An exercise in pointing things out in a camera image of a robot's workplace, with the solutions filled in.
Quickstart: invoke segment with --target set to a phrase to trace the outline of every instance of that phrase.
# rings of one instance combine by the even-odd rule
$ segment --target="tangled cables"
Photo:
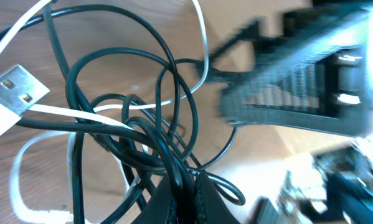
[[[115,12],[138,22],[158,41],[166,54],[166,60],[143,50],[126,47],[112,47],[92,52],[79,59],[70,67],[60,45],[59,38],[57,37],[53,18],[87,11]],[[196,214],[196,206],[194,202],[196,187],[194,177],[201,173],[206,173],[209,176],[218,192],[227,200],[230,200],[232,203],[237,205],[243,205],[245,203],[243,194],[238,188],[236,188],[236,186],[221,177],[205,171],[206,168],[218,161],[228,150],[237,132],[236,127],[234,127],[231,137],[224,148],[209,162],[201,164],[192,153],[199,129],[197,108],[192,93],[202,85],[204,79],[190,90],[184,79],[178,73],[177,65],[180,63],[191,63],[197,65],[201,61],[188,58],[175,60],[164,39],[152,25],[140,16],[119,7],[93,4],[51,11],[51,5],[48,3],[44,7],[43,15],[32,17],[21,27],[20,30],[43,21],[47,27],[49,39],[60,70],[66,80],[65,93],[70,109],[95,114],[97,105],[106,100],[118,100],[123,102],[121,106],[121,123],[123,123],[124,126],[119,126],[117,124],[102,124],[102,122],[83,118],[82,116],[75,117],[77,119],[76,123],[41,121],[25,118],[22,118],[17,123],[17,125],[27,128],[74,133],[73,141],[69,141],[69,146],[71,148],[71,189],[73,197],[73,218],[75,223],[85,222],[81,166],[83,139],[85,134],[91,135],[99,145],[121,161],[121,168],[123,169],[126,181],[130,186],[123,203],[111,215],[109,215],[109,217],[102,221],[102,223],[115,223],[135,202],[138,204],[140,210],[143,210],[147,204],[146,199],[142,195],[143,190],[146,189],[152,197],[154,197],[156,192],[156,187],[151,181],[151,176],[153,174],[168,177],[173,201],[176,204],[176,216],[179,223],[193,223],[195,220],[195,216],[192,215]],[[9,28],[0,33],[0,41],[8,31]],[[123,96],[117,93],[104,94],[96,97],[92,101],[87,100],[81,88],[77,85],[78,74],[82,68],[92,60],[112,54],[138,55],[153,60],[163,66],[163,70],[158,75],[156,81],[155,105],[147,105],[136,95]],[[204,72],[205,75],[207,75],[208,55],[206,55],[205,59]],[[173,100],[162,102],[161,81],[166,71],[171,72],[173,76],[175,97]],[[181,88],[185,92],[184,96],[181,96]],[[176,132],[180,100],[184,97],[187,98],[192,113],[192,132],[189,142],[184,142],[182,137]],[[174,111],[171,120],[167,121],[161,115],[161,106],[171,102],[174,102]],[[140,109],[145,115],[145,118],[140,116],[131,117],[129,113],[130,109]],[[132,127],[135,126],[141,128],[143,132],[141,133],[133,130]],[[183,150],[178,148],[175,139]],[[148,154],[147,151],[138,151],[136,143],[151,148],[152,153]],[[186,161],[188,157],[191,157],[192,161],[196,164],[196,167],[191,167],[188,164]],[[138,176],[134,176],[132,168],[136,169]],[[233,196],[229,195],[220,186],[230,190],[236,198],[233,198]]]

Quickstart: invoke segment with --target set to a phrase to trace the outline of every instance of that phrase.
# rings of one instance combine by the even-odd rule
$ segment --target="metal usb connector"
[[[0,76],[0,135],[48,92],[49,89],[21,65],[4,72]]]

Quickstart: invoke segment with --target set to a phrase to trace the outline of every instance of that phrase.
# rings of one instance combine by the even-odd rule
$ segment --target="white cable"
[[[71,117],[78,117],[83,119],[90,119],[93,121],[98,121],[105,124],[110,125],[117,125],[122,126],[124,128],[132,129],[129,126],[111,119],[107,118],[105,116],[99,115],[99,114],[93,114],[88,113],[84,111],[77,111],[77,110],[71,110],[67,108],[58,108],[55,106],[46,106],[46,105],[34,105],[30,110],[43,112],[43,113],[52,113],[52,114],[59,114],[64,116],[71,116]],[[14,213],[16,216],[24,221],[29,223],[66,223],[66,222],[72,222],[73,221],[73,215],[68,211],[58,211],[58,210],[31,210],[27,208],[27,206],[24,204],[22,197],[21,197],[21,191],[20,191],[20,168],[21,168],[21,161],[24,152],[33,144],[36,142],[39,142],[41,140],[52,138],[55,136],[61,136],[64,134],[69,134],[69,132],[65,131],[47,131],[43,134],[37,135],[36,137],[32,138],[30,141],[28,141],[22,149],[17,153],[17,156],[14,159],[12,169],[11,169],[11,175],[9,176],[9,198],[14,210]],[[70,136],[68,138],[67,143],[67,177],[68,177],[68,185],[70,189],[70,194],[72,194],[72,172],[71,172],[71,164],[72,164],[72,152],[74,148],[75,143],[75,133],[70,133]],[[145,145],[142,145],[143,152],[148,153],[148,148]],[[126,194],[123,198],[123,201],[130,196],[130,188],[135,187],[135,185],[139,182],[140,178],[139,176],[136,176],[134,181],[131,183],[131,187],[128,185],[126,181],[126,177],[124,174],[124,171],[121,166],[121,161],[113,155],[113,157],[116,159],[116,162],[118,164],[118,167],[121,170],[121,174],[123,175],[123,178],[125,180],[126,185]]]
[[[203,85],[205,79],[207,78],[207,74],[209,72],[209,44],[207,40],[207,32],[205,31],[203,12],[201,10],[199,1],[198,0],[192,0],[192,1],[196,9],[197,17],[199,18],[200,32],[201,32],[201,38],[203,41],[203,52],[204,52],[203,76],[201,80],[197,83],[197,85],[191,89],[191,93],[194,93],[198,88],[200,88],[200,86]]]
[[[9,199],[12,204],[12,208],[16,216],[29,223],[66,223],[71,222],[70,212],[58,211],[58,210],[31,210],[27,208],[21,197],[20,191],[20,167],[24,152],[36,142],[43,139],[51,138],[54,136],[61,136],[67,134],[65,131],[49,131],[43,134],[39,134],[36,137],[28,141],[22,149],[17,153],[17,156],[13,160],[11,174],[9,176]]]
[[[19,30],[23,27],[24,24],[39,10],[41,10],[46,4],[48,4],[51,0],[40,0],[32,6],[26,13],[23,14],[8,30],[5,36],[0,41],[0,54],[4,51],[6,46],[10,43],[13,37],[19,32]]]

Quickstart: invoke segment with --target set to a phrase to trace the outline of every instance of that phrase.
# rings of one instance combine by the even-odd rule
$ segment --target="wire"
[[[50,1],[51,0],[40,0],[13,24],[5,36],[0,40],[0,54],[4,51],[14,36],[20,31],[24,24]]]
[[[234,129],[232,130],[232,134],[230,134],[229,140],[227,141],[225,146],[222,148],[222,150],[214,158],[212,158],[210,161],[206,162],[204,165],[198,166],[198,168],[200,170],[207,169],[212,164],[216,163],[222,156],[224,156],[225,153],[230,148],[230,146],[232,145],[233,141],[235,140],[236,133],[237,133],[237,127],[235,126]]]
[[[66,223],[72,222],[70,212],[59,210],[31,210],[23,202],[20,191],[20,168],[23,154],[33,144],[47,138],[68,134],[64,131],[47,131],[36,135],[28,141],[17,153],[13,160],[11,174],[9,176],[9,199],[14,213],[18,219],[29,223]]]
[[[51,11],[51,5],[49,1],[47,1],[45,4],[49,4],[46,5],[46,7],[44,8],[43,16],[38,15],[30,18],[32,16],[31,15],[29,16],[30,19],[22,21],[22,25],[22,22],[17,21],[10,29],[6,29],[0,32],[1,46],[4,41],[7,41],[7,35],[12,35],[13,30],[17,29],[17,31],[15,31],[16,34],[16,32],[20,30],[45,21],[45,26],[47,28],[52,48],[58,61],[60,70],[62,71],[62,75],[64,76],[66,81],[65,91],[70,109],[46,105],[34,105],[30,110],[38,111],[41,113],[51,113],[61,116],[74,117],[77,122],[69,123],[56,121],[40,121],[22,118],[17,123],[17,125],[28,128],[71,132],[67,144],[67,163],[68,180],[70,183],[70,191],[73,198],[73,220],[75,223],[87,222],[84,217],[85,214],[83,210],[82,192],[82,149],[85,134],[91,135],[91,137],[93,137],[94,140],[102,146],[102,148],[112,153],[112,155],[118,162],[120,170],[122,170],[123,177],[130,185],[130,188],[127,190],[125,198],[120,206],[111,215],[109,215],[108,218],[103,221],[103,223],[113,223],[118,221],[135,202],[142,210],[146,206],[146,201],[143,197],[142,191],[144,189],[147,189],[150,195],[153,197],[156,190],[150,179],[152,174],[168,175],[171,192],[176,203],[176,215],[178,221],[180,223],[194,222],[196,215],[194,205],[195,186],[194,178],[192,177],[192,175],[199,175],[205,172],[204,169],[206,167],[211,166],[226,153],[234,140],[236,128],[234,128],[234,131],[232,131],[230,139],[221,150],[221,152],[208,163],[201,165],[197,158],[192,154],[199,129],[197,107],[192,93],[194,93],[204,83],[209,67],[207,35],[205,32],[205,25],[201,8],[197,0],[192,1],[196,7],[197,16],[199,18],[204,50],[203,76],[198,84],[192,89],[189,89],[184,79],[178,74],[177,65],[180,63],[192,63],[197,65],[198,63],[200,63],[200,61],[188,58],[175,60],[164,39],[153,28],[152,25],[150,25],[140,16],[119,7],[93,4],[86,6],[68,7],[65,9]],[[142,50],[126,47],[112,47],[92,52],[77,60],[77,62],[70,68],[65,58],[62,46],[60,45],[53,18],[85,11],[115,12],[138,22],[143,27],[145,27],[158,41],[159,45],[163,48],[164,53],[166,54],[166,59],[168,61],[165,61],[157,55]],[[78,74],[80,73],[81,69],[83,69],[83,67],[92,60],[110,54],[139,55],[141,57],[154,60],[155,62],[163,66],[163,70],[157,77],[155,104],[147,105],[136,95],[121,96],[116,94],[102,95],[91,102],[88,101],[88,99],[82,93],[81,88],[77,85]],[[167,70],[171,72],[174,78],[175,97],[174,99],[162,102],[161,80]],[[180,95],[181,88],[184,90],[185,95]],[[188,99],[192,114],[192,131],[190,140],[187,144],[176,132],[180,99],[185,97]],[[122,100],[123,104],[97,106],[97,104],[109,98]],[[162,105],[166,105],[171,102],[174,102],[174,111],[169,122],[162,118],[161,107]],[[121,122],[99,114],[95,114],[100,110],[107,110],[112,108],[122,109]],[[150,122],[142,117],[130,117],[129,110],[131,109],[141,110],[143,114],[150,120]],[[164,130],[164,128],[162,127],[162,123],[164,123],[165,126],[168,127],[168,132]],[[143,132],[133,130],[132,127],[134,126],[138,126],[142,129]],[[173,138],[177,139],[178,143],[184,149],[183,152],[179,150],[177,144],[174,143]],[[144,152],[140,152],[137,150],[135,146],[136,143],[140,143],[143,145]],[[151,155],[147,153],[147,147],[150,147],[153,150],[153,153]],[[187,163],[186,159],[189,156],[196,163],[196,169],[191,168]],[[133,175],[132,168],[135,168],[138,173],[136,177]],[[225,179],[217,177],[216,175],[210,173],[207,173],[207,175],[215,184],[218,192],[222,194],[226,199],[238,205],[243,205],[245,203],[244,196],[236,188],[236,186],[234,186],[230,182],[227,182]],[[236,198],[228,195],[223,189],[219,187],[220,185],[230,190],[236,196]],[[71,214],[68,215],[67,219],[71,220]]]

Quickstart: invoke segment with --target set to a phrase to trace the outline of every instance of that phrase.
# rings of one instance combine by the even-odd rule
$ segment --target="usb connector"
[[[21,65],[4,72],[0,76],[0,135],[48,92],[49,89]]]

